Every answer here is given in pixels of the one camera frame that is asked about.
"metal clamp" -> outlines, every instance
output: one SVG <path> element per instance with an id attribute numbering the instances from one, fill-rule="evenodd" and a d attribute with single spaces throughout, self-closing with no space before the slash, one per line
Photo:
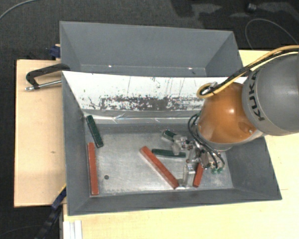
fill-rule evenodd
<path id="1" fill-rule="evenodd" d="M 25 78 L 32 86 L 25 88 L 25 90 L 27 90 L 27 91 L 38 90 L 43 87 L 48 87 L 51 85 L 61 83 L 61 80 L 58 80 L 58 81 L 48 82 L 48 83 L 44 83 L 44 84 L 38 84 L 37 81 L 34 79 L 36 77 L 50 74 L 50 73 L 55 73 L 58 71 L 70 71 L 70 68 L 65 64 L 57 64 L 57 65 L 48 66 L 48 67 L 44 67 L 44 68 L 29 72 Z"/>

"dark floor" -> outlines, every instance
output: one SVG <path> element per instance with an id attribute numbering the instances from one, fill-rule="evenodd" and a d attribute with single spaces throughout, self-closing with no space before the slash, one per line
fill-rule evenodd
<path id="1" fill-rule="evenodd" d="M 0 0 L 0 15 L 21 1 Z M 299 44 L 299 0 L 258 0 L 254 14 L 245 13 L 245 2 L 44 0 L 8 13 L 0 22 L 0 239 L 33 238 L 49 214 L 48 207 L 13 208 L 15 59 L 51 59 L 60 20 L 226 29 L 240 49 Z M 57 227 L 50 238 L 58 238 Z"/>

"wooden table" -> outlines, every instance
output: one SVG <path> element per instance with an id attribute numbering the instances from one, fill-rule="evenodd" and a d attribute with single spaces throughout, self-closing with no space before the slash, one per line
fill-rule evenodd
<path id="1" fill-rule="evenodd" d="M 263 51 L 240 51 L 244 64 Z M 50 205 L 65 183 L 61 86 L 26 92 L 27 72 L 59 61 L 18 60 L 14 206 Z M 40 82 L 59 79 L 41 77 Z M 299 239 L 299 133 L 266 136 L 283 199 L 230 205 L 67 216 L 84 239 Z"/>

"green block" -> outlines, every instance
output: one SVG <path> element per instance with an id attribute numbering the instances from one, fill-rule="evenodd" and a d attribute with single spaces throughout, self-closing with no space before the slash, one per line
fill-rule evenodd
<path id="1" fill-rule="evenodd" d="M 96 147 L 97 148 L 103 147 L 104 144 L 103 144 L 100 132 L 99 132 L 99 130 L 96 127 L 96 124 L 94 122 L 93 116 L 89 115 L 85 118 L 85 120 L 86 120 L 86 123 L 89 126 L 89 129 L 90 129 L 90 132 L 92 134 L 92 137 L 93 137 L 93 140 L 94 140 L 94 143 L 95 143 Z"/>
<path id="2" fill-rule="evenodd" d="M 179 155 L 175 155 L 171 150 L 166 149 L 152 149 L 151 150 L 154 155 L 157 156 L 165 156 L 165 157 L 180 157 L 185 158 L 186 154 L 184 152 L 180 152 Z"/>

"orange stick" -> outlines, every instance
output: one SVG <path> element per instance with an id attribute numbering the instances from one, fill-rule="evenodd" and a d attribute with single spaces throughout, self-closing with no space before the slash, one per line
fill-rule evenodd
<path id="1" fill-rule="evenodd" d="M 179 186 L 177 179 L 171 174 L 170 171 L 168 171 L 168 169 L 163 165 L 162 162 L 160 162 L 160 160 L 151 152 L 149 148 L 144 146 L 140 152 L 160 173 L 160 175 L 173 187 L 173 189 L 176 189 Z"/>
<path id="2" fill-rule="evenodd" d="M 201 164 L 197 165 L 196 174 L 193 181 L 193 187 L 198 188 L 200 185 L 201 178 L 203 177 L 204 168 Z"/>
<path id="3" fill-rule="evenodd" d="M 98 174 L 96 169 L 95 146 L 93 142 L 88 143 L 88 154 L 89 154 L 91 195 L 96 196 L 99 194 L 99 185 L 98 185 Z"/>

